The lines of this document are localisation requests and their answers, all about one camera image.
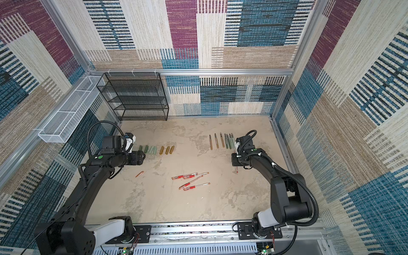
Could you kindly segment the red gel pen bottom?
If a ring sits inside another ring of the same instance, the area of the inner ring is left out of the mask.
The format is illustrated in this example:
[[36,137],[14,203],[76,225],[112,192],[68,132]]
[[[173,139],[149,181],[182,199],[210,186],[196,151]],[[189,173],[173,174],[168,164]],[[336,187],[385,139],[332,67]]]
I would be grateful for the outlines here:
[[196,189],[196,188],[208,186],[208,185],[210,185],[210,184],[211,184],[211,183],[208,182],[208,183],[203,183],[203,184],[199,184],[199,185],[196,185],[196,186],[185,187],[185,188],[183,188],[183,191],[193,190],[193,189]]

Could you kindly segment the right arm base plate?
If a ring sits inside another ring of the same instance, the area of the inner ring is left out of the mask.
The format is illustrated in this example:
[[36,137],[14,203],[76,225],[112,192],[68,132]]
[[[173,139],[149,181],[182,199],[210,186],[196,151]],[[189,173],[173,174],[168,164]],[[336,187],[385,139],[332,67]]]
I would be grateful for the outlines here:
[[282,239],[283,234],[280,228],[267,227],[261,228],[253,222],[235,222],[232,230],[236,232],[240,240],[251,239]]

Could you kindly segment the dark green pen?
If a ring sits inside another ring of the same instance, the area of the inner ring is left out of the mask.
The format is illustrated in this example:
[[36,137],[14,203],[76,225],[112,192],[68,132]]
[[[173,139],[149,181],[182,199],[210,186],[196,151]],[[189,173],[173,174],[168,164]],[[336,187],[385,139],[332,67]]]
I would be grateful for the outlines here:
[[230,146],[229,146],[229,139],[228,139],[228,135],[225,133],[224,134],[224,140],[225,140],[225,147],[227,148],[227,149],[229,149],[230,148]]
[[229,134],[226,134],[226,137],[227,137],[227,142],[228,142],[229,148],[230,148],[230,149],[233,149],[233,145],[232,145],[232,142],[231,142],[230,135],[229,135]]

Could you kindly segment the red gel pen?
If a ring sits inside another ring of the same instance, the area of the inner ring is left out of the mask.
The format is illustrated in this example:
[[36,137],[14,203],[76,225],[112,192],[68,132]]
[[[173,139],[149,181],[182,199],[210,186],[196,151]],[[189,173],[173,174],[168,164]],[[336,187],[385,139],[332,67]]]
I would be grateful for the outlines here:
[[191,174],[185,174],[185,175],[178,175],[178,176],[173,176],[172,180],[177,180],[177,179],[189,179],[192,177],[197,176],[198,173],[191,173]]
[[[237,151],[237,149],[238,149],[238,144],[236,143],[236,142],[234,142],[234,152],[236,153],[236,156],[235,156],[235,158],[237,158],[237,155],[238,155],[238,151]],[[238,174],[238,167],[236,166],[235,167],[235,174]]]
[[188,175],[184,175],[184,176],[182,176],[184,179],[190,179],[190,178],[193,178],[193,177],[198,177],[199,175],[207,175],[207,174],[209,174],[209,172],[205,172],[205,173],[192,173],[192,174],[188,174]]
[[199,185],[196,185],[196,186],[185,187],[185,188],[183,188],[183,191],[193,190],[193,189],[196,189],[196,188],[208,186],[208,185],[210,185],[210,184],[211,184],[211,183],[208,182],[208,183],[203,183],[203,184],[199,184]]

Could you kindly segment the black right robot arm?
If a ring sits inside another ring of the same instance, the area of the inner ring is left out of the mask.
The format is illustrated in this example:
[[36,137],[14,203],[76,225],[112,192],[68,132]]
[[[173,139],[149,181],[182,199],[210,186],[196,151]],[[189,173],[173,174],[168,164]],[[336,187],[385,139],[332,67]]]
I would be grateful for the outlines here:
[[235,140],[232,165],[246,170],[255,169],[270,184],[270,207],[252,218],[254,237],[264,239],[273,228],[286,225],[308,227],[319,218],[319,206],[301,174],[292,174],[273,161],[267,153],[256,148],[256,130]]

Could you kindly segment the brown marker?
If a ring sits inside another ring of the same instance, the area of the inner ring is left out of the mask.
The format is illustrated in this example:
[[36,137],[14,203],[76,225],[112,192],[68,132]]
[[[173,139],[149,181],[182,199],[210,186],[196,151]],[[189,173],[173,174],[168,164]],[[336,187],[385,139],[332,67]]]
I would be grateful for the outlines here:
[[220,137],[221,137],[222,146],[223,148],[225,148],[225,142],[224,142],[222,133],[220,133]]
[[210,144],[210,150],[213,150],[211,135],[209,135],[209,144]]
[[216,148],[217,148],[217,149],[219,149],[220,147],[219,147],[219,143],[218,143],[217,135],[216,135],[216,134],[214,134],[214,137],[215,137]]

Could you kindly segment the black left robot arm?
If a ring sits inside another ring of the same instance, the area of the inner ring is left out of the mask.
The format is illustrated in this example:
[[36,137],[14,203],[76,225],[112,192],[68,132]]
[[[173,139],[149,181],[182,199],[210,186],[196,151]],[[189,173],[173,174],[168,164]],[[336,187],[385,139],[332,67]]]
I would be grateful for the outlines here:
[[89,210],[107,180],[116,177],[124,166],[142,165],[146,155],[134,151],[136,137],[120,132],[103,139],[102,148],[88,151],[86,163],[78,166],[80,181],[49,223],[41,223],[35,230],[35,241],[42,255],[91,255],[102,244],[117,238],[130,243],[136,238],[131,217],[112,217],[93,230],[85,227]]

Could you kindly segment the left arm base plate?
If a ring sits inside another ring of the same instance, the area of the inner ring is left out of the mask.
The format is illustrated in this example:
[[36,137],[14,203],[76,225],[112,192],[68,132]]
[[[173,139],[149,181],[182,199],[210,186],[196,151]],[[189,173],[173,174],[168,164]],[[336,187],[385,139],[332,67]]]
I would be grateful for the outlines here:
[[105,244],[136,244],[148,243],[150,241],[150,234],[152,231],[151,225],[135,225],[134,233],[130,237],[116,237]]

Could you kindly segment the light green marker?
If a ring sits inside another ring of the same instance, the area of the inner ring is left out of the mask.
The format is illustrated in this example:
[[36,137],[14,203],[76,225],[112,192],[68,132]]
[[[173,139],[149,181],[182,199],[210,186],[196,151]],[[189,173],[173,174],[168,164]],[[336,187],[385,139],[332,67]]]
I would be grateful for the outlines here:
[[230,138],[231,138],[232,145],[235,147],[235,140],[234,140],[234,136],[232,133],[230,134]]

